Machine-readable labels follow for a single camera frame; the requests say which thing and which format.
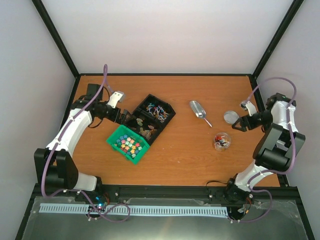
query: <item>plastic lid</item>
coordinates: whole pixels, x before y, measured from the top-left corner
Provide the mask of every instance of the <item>plastic lid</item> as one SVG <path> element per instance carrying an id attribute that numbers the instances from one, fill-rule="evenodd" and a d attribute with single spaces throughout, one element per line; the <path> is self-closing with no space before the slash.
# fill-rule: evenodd
<path id="1" fill-rule="evenodd" d="M 226 111 L 223 118 L 228 124 L 234 124 L 238 120 L 239 115 L 235 111 Z"/>

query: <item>wooden table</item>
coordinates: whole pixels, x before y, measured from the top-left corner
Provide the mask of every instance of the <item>wooden table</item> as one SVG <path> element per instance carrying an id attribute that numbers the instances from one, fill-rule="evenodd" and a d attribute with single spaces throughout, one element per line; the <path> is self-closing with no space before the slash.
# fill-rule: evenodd
<path id="1" fill-rule="evenodd" d="M 102 80 L 102 76 L 82 76 L 74 99 L 86 94 L 88 83 Z M 119 108 L 132 112 L 153 94 L 171 104 L 176 115 L 137 165 L 106 143 L 118 127 L 116 123 L 105 119 L 99 127 L 87 128 L 72 157 L 80 172 L 100 176 L 104 184 L 203 186 L 209 180 L 226 182 L 252 162 L 263 133 L 259 128 L 247 132 L 232 129 L 223 118 L 228 110 L 247 114 L 239 106 L 252 91 L 247 76 L 109 76 L 108 81 L 115 91 L 126 94 Z M 108 99 L 106 92 L 103 99 Z M 213 127 L 195 116 L 191 100 L 204 107 Z M 224 152 L 212 146 L 219 132 L 231 136 L 231 145 Z M 273 174 L 258 186 L 278 187 L 278 178 Z"/>

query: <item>black organizer tray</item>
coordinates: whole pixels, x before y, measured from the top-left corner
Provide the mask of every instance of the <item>black organizer tray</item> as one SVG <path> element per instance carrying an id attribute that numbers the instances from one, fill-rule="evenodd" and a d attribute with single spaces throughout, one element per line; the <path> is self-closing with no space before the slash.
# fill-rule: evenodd
<path id="1" fill-rule="evenodd" d="M 164 122 L 158 120 L 155 116 L 150 114 L 147 111 L 147 107 L 149 104 L 154 104 L 155 107 L 160 106 L 163 110 L 168 113 L 167 118 Z M 165 129 L 171 119 L 176 115 L 176 112 L 172 108 L 170 104 L 160 100 L 159 98 L 149 94 L 139 105 L 138 107 L 132 112 L 132 116 L 126 118 L 124 122 L 124 126 L 131 129 L 141 137 L 143 137 L 149 145 L 151 145 L 156 138 L 160 135 L 160 133 Z M 142 119 L 142 126 L 138 125 L 137 118 Z M 147 139 L 145 136 L 140 134 L 140 128 L 144 130 L 149 130 L 148 126 L 153 126 L 156 129 L 156 132 L 151 135 L 150 139 Z"/>

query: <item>clear plastic container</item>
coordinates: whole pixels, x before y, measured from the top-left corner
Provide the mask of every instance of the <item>clear plastic container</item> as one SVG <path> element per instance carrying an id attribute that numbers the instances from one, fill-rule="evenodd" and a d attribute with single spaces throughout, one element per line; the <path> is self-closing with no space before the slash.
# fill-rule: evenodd
<path id="1" fill-rule="evenodd" d="M 212 145 L 219 151 L 225 151 L 231 144 L 231 137 L 225 132 L 219 132 L 215 135 Z"/>

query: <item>black metal frame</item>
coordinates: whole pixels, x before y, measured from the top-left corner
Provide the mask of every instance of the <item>black metal frame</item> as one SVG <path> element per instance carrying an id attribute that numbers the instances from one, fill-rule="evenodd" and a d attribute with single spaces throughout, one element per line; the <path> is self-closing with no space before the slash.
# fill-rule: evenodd
<path id="1" fill-rule="evenodd" d="M 71 104 L 73 103 L 81 76 L 102 76 L 102 73 L 79 73 L 75 64 L 73 63 L 57 29 L 55 28 L 45 6 L 41 0 L 32 0 L 35 8 L 39 12 L 44 24 L 46 25 L 48 31 L 50 32 L 53 40 L 55 41 L 58 49 L 60 50 L 63 58 L 65 59 L 67 65 L 69 66 L 73 76 L 75 77 L 75 82 L 72 88 L 70 98 L 68 100 L 67 108 L 62 120 L 62 125 L 65 123 Z M 275 32 L 270 44 L 265 50 L 261 60 L 259 61 L 257 67 L 252 74 L 184 74 L 184 73 L 109 73 L 110 76 L 248 76 L 252 89 L 257 86 L 257 79 L 262 72 L 264 66 L 267 64 L 270 56 L 281 40 L 283 34 L 294 18 L 295 14 L 299 10 L 300 6 L 304 0 L 293 0 L 290 8 L 288 9 L 286 15 L 284 16 L 281 24 L 279 25 L 277 31 Z M 265 110 L 265 105 L 259 90 L 254 93 L 254 98 L 259 111 Z M 310 223 L 308 221 L 304 206 L 302 204 L 299 191 L 296 187 L 290 187 L 288 179 L 285 175 L 278 175 L 278 180 L 280 187 L 264 187 L 271 192 L 273 199 L 275 200 L 294 200 L 297 204 L 300 217 L 302 219 L 306 234 L 310 240 L 315 239 Z M 234 204 L 230 204 L 221 198 L 221 194 L 224 187 L 204 187 L 204 186 L 140 186 L 140 185 L 103 185 L 106 192 L 110 195 L 110 200 L 112 202 L 121 202 L 130 198 L 159 198 L 159 199 L 196 199 L 201 200 L 210 204 L 220 204 L 225 207 L 234 207 Z M 47 189 L 47 193 L 53 193 L 53 190 Z M 96 193 L 88 192 L 91 199 L 95 199 Z M 23 237 L 25 227 L 28 222 L 28 218 L 34 203 L 34 199 L 37 196 L 41 196 L 41 189 L 38 184 L 35 185 L 30 201 L 27 205 L 24 217 L 22 219 L 20 228 L 16 235 L 16 240 L 20 240 Z M 59 193 L 58 196 L 75 196 L 77 201 L 87 201 L 81 195 L 76 195 L 74 192 Z M 265 193 L 255 194 L 257 199 L 269 199 L 269 196 Z"/>

